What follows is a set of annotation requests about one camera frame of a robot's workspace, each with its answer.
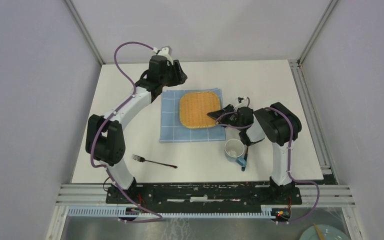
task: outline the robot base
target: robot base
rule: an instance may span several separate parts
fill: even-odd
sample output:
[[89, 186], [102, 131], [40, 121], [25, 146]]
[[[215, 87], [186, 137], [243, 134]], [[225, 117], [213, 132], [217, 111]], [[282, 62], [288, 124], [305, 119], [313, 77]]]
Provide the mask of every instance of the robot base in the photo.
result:
[[[261, 213], [261, 205], [303, 203], [295, 183], [275, 188], [267, 181], [136, 184], [134, 180], [126, 193], [136, 203], [142, 201], [147, 209], [158, 213]], [[130, 202], [111, 185], [106, 203]]]

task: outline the fork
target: fork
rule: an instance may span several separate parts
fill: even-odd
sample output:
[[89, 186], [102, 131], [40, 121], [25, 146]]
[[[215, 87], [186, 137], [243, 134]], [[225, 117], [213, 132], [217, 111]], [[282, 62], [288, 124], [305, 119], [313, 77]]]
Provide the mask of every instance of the fork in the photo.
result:
[[174, 169], [178, 168], [178, 166], [175, 166], [175, 165], [170, 165], [170, 164], [165, 164], [165, 163], [161, 163], [161, 162], [146, 160], [144, 157], [141, 157], [141, 156], [138, 156], [138, 155], [134, 155], [134, 154], [131, 157], [133, 158], [133, 160], [138, 161], [140, 163], [150, 162], [150, 163], [154, 163], [154, 164], [164, 165], [164, 166], [167, 166], [167, 167], [170, 167], [170, 168], [174, 168]]

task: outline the blue checkered towel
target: blue checkered towel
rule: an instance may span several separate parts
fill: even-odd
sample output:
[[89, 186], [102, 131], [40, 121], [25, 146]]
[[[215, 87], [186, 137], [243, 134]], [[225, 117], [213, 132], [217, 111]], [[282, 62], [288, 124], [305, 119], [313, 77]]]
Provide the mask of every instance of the blue checkered towel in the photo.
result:
[[222, 126], [190, 129], [184, 127], [179, 119], [179, 102], [183, 95], [191, 92], [213, 92], [222, 103], [222, 90], [219, 88], [207, 90], [168, 90], [162, 93], [161, 100], [161, 134], [160, 143], [190, 143], [226, 141], [225, 128]]

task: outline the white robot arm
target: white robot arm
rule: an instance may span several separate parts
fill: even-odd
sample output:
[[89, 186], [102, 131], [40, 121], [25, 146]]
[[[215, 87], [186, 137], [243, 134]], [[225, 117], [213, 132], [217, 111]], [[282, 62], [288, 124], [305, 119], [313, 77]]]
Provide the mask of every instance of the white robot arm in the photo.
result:
[[[95, 140], [93, 158], [106, 167], [113, 180], [122, 189], [128, 189], [135, 180], [123, 159], [126, 151], [123, 130], [143, 108], [162, 93], [163, 87], [181, 85], [188, 78], [179, 61], [172, 59], [169, 46], [160, 50], [154, 47], [152, 51], [156, 55], [151, 57], [148, 70], [144, 71], [135, 83], [135, 94], [132, 95], [134, 92], [132, 90], [119, 107], [113, 108], [103, 116], [94, 114], [87, 122], [86, 152], [91, 153], [95, 137], [98, 136]], [[106, 136], [102, 135], [102, 132], [97, 135], [105, 121], [102, 132], [106, 132]]]
[[[247, 106], [244, 104], [244, 99], [247, 99]], [[279, 188], [280, 192], [282, 192], [282, 188], [288, 188], [288, 186], [293, 188], [294, 183], [288, 174], [290, 126], [273, 109], [285, 114], [292, 124], [291, 152], [294, 141], [298, 138], [298, 133], [302, 128], [300, 120], [280, 102], [254, 111], [249, 108], [249, 97], [238, 97], [237, 101], [239, 102], [237, 105], [229, 104], [221, 110], [208, 113], [208, 116], [217, 120], [222, 126], [240, 129], [240, 140], [247, 146], [259, 143], [267, 137], [273, 146], [273, 171], [270, 184]]]

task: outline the plate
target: plate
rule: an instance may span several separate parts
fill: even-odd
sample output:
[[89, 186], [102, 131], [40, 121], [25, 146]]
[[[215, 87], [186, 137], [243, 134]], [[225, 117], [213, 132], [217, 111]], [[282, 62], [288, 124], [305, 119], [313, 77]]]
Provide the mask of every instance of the plate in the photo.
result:
[[[333, 226], [318, 224], [317, 227], [323, 234], [324, 240], [351, 240], [345, 233]], [[320, 240], [320, 238], [315, 227], [311, 226], [304, 231], [299, 240]]]

